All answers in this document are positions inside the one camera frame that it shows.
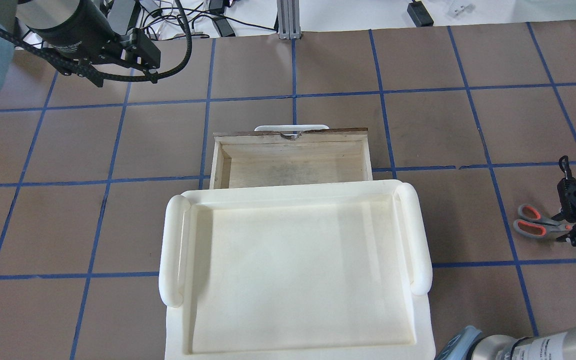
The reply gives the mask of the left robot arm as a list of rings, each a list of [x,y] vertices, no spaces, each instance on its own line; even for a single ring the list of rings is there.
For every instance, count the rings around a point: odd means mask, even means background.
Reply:
[[[155,73],[161,52],[146,33],[126,19],[114,23],[115,2],[103,0],[0,0],[0,30],[22,40],[24,25],[47,43],[50,64],[64,76],[82,76],[74,66],[94,69],[114,64]],[[14,57],[15,45],[0,37],[0,91]]]

